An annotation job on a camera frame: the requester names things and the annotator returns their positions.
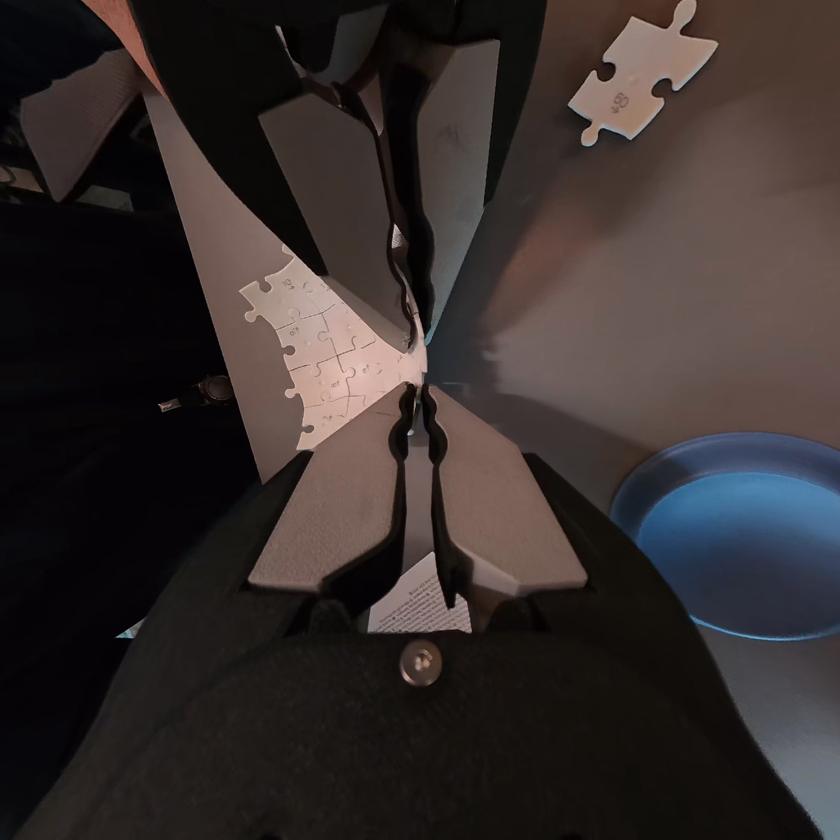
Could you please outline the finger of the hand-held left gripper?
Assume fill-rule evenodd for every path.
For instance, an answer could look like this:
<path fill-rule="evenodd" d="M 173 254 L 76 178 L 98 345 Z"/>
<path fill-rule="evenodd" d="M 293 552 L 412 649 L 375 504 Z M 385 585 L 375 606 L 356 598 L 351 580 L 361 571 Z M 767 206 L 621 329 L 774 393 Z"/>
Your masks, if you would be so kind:
<path fill-rule="evenodd" d="M 383 55 L 395 224 L 428 337 L 484 213 L 499 52 L 493 38 L 457 46 L 392 38 Z"/>
<path fill-rule="evenodd" d="M 415 328 L 392 258 L 392 213 L 375 132 L 315 91 L 259 116 L 325 265 L 344 302 L 396 350 Z"/>

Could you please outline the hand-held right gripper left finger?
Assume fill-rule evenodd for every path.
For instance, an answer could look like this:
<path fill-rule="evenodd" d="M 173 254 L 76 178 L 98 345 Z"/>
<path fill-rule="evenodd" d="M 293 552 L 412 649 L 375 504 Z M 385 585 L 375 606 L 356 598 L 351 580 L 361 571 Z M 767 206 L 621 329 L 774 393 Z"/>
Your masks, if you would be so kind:
<path fill-rule="evenodd" d="M 417 388 L 402 383 L 312 452 L 248 583 L 343 604 L 351 617 L 402 573 L 405 459 Z"/>

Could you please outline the blue round plastic stand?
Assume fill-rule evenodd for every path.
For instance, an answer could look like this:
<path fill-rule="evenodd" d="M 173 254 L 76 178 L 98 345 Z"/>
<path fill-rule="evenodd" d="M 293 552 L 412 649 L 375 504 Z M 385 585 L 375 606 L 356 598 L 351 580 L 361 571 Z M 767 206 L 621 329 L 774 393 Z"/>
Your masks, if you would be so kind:
<path fill-rule="evenodd" d="M 696 624 L 766 641 L 838 633 L 837 448 L 770 433 L 696 437 L 637 466 L 610 516 Z"/>

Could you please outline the white assembled puzzle ball section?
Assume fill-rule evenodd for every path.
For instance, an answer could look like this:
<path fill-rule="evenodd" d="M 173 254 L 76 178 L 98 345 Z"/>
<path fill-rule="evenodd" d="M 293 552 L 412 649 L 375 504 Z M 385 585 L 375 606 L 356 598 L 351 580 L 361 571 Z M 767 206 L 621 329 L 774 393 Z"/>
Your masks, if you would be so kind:
<path fill-rule="evenodd" d="M 240 288 L 248 322 L 274 330 L 303 408 L 298 450 L 313 450 L 399 384 L 424 383 L 424 332 L 402 352 L 384 341 L 328 284 L 286 246 L 289 262 Z"/>

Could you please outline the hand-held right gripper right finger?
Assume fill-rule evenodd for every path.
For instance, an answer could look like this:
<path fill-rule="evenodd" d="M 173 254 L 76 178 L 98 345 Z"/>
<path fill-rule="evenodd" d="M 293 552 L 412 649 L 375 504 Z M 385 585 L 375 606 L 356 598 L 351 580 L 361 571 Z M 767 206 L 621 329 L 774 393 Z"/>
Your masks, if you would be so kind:
<path fill-rule="evenodd" d="M 423 387 L 421 403 L 446 605 L 584 587 L 587 573 L 519 447 L 436 386 Z"/>

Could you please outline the single white puzzle piece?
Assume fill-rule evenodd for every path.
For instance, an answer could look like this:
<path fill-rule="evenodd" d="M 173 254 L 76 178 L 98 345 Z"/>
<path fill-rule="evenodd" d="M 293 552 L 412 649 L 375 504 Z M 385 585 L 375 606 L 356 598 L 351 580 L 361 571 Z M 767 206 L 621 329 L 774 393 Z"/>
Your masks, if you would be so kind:
<path fill-rule="evenodd" d="M 654 87 L 669 80 L 678 91 L 706 65 L 718 42 L 682 33 L 696 11 L 697 2 L 679 2 L 666 28 L 629 18 L 602 58 L 614 65 L 612 78 L 601 80 L 591 71 L 569 101 L 571 110 L 591 122 L 581 134 L 584 147 L 593 146 L 602 129 L 632 140 L 664 107 Z"/>

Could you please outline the person's left forearm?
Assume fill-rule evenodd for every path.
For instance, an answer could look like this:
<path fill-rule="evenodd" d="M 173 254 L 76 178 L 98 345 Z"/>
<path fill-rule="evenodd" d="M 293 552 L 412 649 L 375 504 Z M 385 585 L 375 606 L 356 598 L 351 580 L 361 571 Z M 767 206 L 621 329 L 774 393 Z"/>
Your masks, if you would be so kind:
<path fill-rule="evenodd" d="M 12 98 L 42 91 L 122 47 L 83 2 L 1 2 L 2 93 Z"/>

